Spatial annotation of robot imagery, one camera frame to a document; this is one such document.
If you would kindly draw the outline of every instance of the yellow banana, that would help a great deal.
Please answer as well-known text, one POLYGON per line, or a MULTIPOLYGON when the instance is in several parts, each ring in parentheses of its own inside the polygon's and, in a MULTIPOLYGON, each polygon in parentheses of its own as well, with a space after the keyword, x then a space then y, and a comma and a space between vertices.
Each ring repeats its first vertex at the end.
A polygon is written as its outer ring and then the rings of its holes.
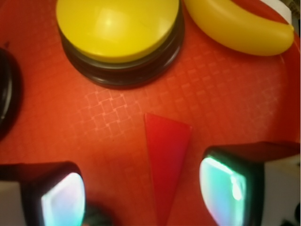
POLYGON ((252 14, 231 0, 184 2, 192 19, 209 37, 234 50, 272 56, 293 43, 293 26, 252 14))

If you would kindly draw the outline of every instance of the red block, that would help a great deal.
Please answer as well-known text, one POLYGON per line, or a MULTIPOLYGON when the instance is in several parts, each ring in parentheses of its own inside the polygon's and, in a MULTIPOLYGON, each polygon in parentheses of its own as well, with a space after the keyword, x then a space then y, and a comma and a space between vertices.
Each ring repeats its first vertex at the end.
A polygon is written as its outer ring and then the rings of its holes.
POLYGON ((192 127, 149 113, 145 114, 145 127, 157 224, 166 225, 192 127))

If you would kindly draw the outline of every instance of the textured plastic surface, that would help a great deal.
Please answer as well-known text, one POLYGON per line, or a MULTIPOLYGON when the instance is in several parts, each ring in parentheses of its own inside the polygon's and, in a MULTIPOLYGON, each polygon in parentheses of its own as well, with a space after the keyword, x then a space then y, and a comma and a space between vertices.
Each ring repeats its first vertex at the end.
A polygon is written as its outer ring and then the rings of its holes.
MULTIPOLYGON (((262 2, 241 2, 283 20, 262 2)), ((193 133, 168 224, 214 225, 198 182, 203 151, 210 145, 299 139, 300 39, 280 56, 245 55, 208 38, 183 8, 185 39, 174 64, 145 87, 118 91, 91 83, 70 64, 55 0, 6 0, 0 45, 9 43, 20 64, 24 99, 0 141, 0 163, 73 161, 88 200, 121 225, 154 225, 143 115, 181 121, 193 133)))

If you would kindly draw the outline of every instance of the toy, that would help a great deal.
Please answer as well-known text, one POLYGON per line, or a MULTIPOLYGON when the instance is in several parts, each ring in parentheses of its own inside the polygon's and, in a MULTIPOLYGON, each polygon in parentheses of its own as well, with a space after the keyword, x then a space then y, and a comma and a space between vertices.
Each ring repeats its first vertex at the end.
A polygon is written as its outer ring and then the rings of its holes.
POLYGON ((157 225, 166 225, 192 128, 182 122, 149 113, 145 114, 144 119, 157 225))
POLYGON ((16 120, 22 92, 19 65, 7 50, 0 48, 0 139, 7 135, 16 120))
POLYGON ((85 206, 73 162, 0 165, 1 226, 80 226, 85 206))
POLYGON ((199 175, 218 225, 300 225, 300 144, 212 146, 199 175))
POLYGON ((178 55, 184 38, 179 0, 58 0, 56 19, 69 61, 109 88, 157 78, 178 55))
POLYGON ((272 56, 293 43, 293 26, 254 15, 231 0, 185 0, 195 23, 220 44, 248 54, 272 56))

